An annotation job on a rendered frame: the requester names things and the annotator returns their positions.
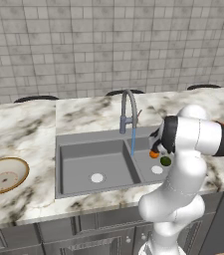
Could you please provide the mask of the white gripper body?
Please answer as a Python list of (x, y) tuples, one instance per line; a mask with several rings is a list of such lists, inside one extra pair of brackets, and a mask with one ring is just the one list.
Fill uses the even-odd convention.
[(161, 137), (159, 134), (159, 129), (152, 132), (148, 137), (149, 148), (151, 151), (156, 153), (165, 153), (165, 148), (161, 143)]

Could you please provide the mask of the grey double sink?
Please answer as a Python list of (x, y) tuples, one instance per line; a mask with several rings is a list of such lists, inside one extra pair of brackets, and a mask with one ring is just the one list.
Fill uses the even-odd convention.
[[(173, 155), (149, 156), (148, 136), (154, 127), (139, 127), (131, 156), (131, 131), (74, 133), (56, 137), (57, 198), (99, 193), (162, 182), (172, 167)], [(168, 156), (170, 166), (160, 159)]]

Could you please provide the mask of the white bowl with gold rim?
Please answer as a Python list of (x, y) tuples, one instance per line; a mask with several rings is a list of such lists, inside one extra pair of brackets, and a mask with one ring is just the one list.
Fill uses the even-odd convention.
[(19, 157), (0, 158), (0, 194), (21, 185), (29, 172), (29, 164)]

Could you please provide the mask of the blue water stream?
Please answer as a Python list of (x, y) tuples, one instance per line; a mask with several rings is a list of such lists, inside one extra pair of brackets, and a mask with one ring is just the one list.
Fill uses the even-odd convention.
[(130, 155), (134, 155), (134, 148), (135, 148), (135, 133), (136, 133), (136, 128), (133, 127), (131, 131), (131, 153)]

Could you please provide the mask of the black stool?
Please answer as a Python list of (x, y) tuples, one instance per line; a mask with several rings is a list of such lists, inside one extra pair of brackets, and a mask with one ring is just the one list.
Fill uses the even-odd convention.
[(205, 84), (205, 85), (192, 85), (187, 88), (187, 91), (192, 91), (196, 89), (220, 89), (218, 85)]
[(24, 97), (16, 100), (14, 104), (16, 103), (25, 103), (29, 101), (38, 101), (38, 100), (48, 100), (48, 101), (56, 101), (58, 100), (57, 97), (54, 96), (30, 96), (30, 97)]
[(116, 91), (110, 91), (106, 94), (106, 97), (112, 97), (116, 95), (122, 95), (124, 91), (130, 91), (133, 96), (135, 95), (141, 95), (145, 94), (145, 92), (141, 90), (135, 90), (135, 89), (125, 89), (125, 90), (116, 90)]

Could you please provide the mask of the grey cupboard door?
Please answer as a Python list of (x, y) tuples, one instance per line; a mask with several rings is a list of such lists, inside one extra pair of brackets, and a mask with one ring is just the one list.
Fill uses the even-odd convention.
[[(214, 216), (215, 213), (204, 214), (181, 230), (177, 243), (186, 255), (199, 255)], [(148, 238), (152, 234), (152, 228), (152, 223), (135, 227), (133, 255), (138, 255), (144, 249), (146, 240), (141, 240), (141, 233), (145, 233)]]
[(131, 255), (134, 228), (107, 229), (68, 240), (45, 243), (46, 255)]

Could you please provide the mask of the grey cupboard drawer front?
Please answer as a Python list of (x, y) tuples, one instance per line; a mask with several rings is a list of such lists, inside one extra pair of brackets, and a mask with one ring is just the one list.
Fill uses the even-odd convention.
[(0, 255), (45, 255), (37, 225), (0, 229)]

